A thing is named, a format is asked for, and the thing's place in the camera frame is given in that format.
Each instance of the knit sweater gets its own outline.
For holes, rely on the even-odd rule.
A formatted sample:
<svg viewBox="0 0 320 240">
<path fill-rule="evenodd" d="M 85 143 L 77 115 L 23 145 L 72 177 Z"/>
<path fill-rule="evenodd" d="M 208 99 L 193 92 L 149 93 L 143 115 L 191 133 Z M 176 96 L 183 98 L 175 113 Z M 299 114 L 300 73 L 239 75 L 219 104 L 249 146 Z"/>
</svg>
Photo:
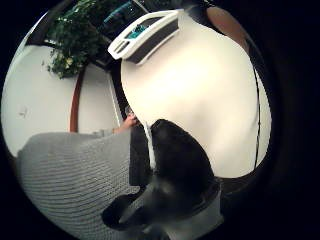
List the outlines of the knit sweater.
<svg viewBox="0 0 320 240">
<path fill-rule="evenodd" d="M 111 134 L 44 133 L 18 154 L 18 178 L 32 203 L 78 239 L 129 239 L 101 219 L 103 210 L 129 185 L 130 131 Z"/>
</svg>

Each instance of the gray fabric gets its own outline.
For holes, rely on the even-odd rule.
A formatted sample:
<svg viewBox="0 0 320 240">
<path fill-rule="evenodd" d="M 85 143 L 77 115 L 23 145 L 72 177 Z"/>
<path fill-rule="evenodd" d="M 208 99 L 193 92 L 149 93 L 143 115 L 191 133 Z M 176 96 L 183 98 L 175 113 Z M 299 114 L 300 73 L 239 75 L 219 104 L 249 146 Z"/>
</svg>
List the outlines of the gray fabric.
<svg viewBox="0 0 320 240">
<path fill-rule="evenodd" d="M 115 197 L 139 190 L 129 185 L 129 158 L 130 131 L 39 134 L 18 154 L 18 177 L 33 204 L 74 237 L 130 239 L 101 219 Z"/>
</svg>

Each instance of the desk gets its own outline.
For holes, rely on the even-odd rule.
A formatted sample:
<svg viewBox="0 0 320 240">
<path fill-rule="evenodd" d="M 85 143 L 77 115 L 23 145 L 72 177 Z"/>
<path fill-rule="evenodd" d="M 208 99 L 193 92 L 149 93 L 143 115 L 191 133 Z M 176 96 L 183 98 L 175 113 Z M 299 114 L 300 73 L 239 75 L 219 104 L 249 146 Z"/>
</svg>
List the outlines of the desk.
<svg viewBox="0 0 320 240">
<path fill-rule="evenodd" d="M 164 118 L 189 132 L 206 151 L 215 175 L 240 177 L 254 168 L 257 93 L 252 64 L 230 38 L 179 15 L 178 35 L 142 66 L 122 61 L 121 81 L 140 121 Z M 271 115 L 259 79 L 261 136 L 268 146 Z"/>
</svg>

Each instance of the person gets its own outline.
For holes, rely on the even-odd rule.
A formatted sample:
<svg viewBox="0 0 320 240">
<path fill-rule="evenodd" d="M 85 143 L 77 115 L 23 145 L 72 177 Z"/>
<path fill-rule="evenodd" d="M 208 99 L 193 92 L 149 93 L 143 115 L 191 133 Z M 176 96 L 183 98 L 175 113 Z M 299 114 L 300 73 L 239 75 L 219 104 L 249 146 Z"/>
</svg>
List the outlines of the person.
<svg viewBox="0 0 320 240">
<path fill-rule="evenodd" d="M 127 115 L 127 118 L 124 122 L 117 128 L 112 129 L 112 133 L 121 133 L 123 131 L 129 130 L 130 128 L 140 124 L 139 120 L 133 112 Z"/>
<path fill-rule="evenodd" d="M 23 191 L 43 215 L 78 239 L 138 240 L 149 234 L 141 233 L 139 226 L 119 230 L 112 224 L 119 220 L 113 219 L 117 214 L 103 215 L 122 196 L 137 198 L 134 210 L 139 204 L 152 203 L 153 216 L 190 214 L 215 185 L 204 150 L 181 128 L 159 120 L 150 128 L 156 160 L 153 171 L 148 138 L 138 123 L 129 115 L 114 134 L 54 132 L 31 137 L 17 158 Z M 145 189 L 154 176 L 159 184 L 150 193 Z M 141 194 L 147 197 L 140 200 Z"/>
</svg>

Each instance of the white object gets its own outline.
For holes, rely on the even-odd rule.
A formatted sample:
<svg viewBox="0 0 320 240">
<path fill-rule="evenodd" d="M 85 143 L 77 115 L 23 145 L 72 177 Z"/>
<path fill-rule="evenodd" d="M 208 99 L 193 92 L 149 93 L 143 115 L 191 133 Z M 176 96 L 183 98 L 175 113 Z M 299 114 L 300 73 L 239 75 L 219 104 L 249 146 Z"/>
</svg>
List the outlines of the white object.
<svg viewBox="0 0 320 240">
<path fill-rule="evenodd" d="M 136 38 L 128 38 L 128 36 L 139 26 L 143 24 L 146 20 L 157 19 L 154 23 L 148 26 L 143 32 L 141 32 Z M 108 52 L 114 59 L 128 59 L 131 57 L 135 51 L 141 47 L 147 40 L 149 40 L 154 34 L 156 34 L 161 28 L 172 23 L 174 20 L 178 19 L 177 10 L 169 11 L 159 11 L 148 13 L 133 23 L 131 23 L 125 30 L 123 30 L 118 37 L 108 47 Z M 169 38 L 174 36 L 179 29 L 170 33 L 166 38 L 164 38 L 159 44 L 157 44 L 137 65 L 141 65 L 145 60 L 164 42 Z"/>
</svg>

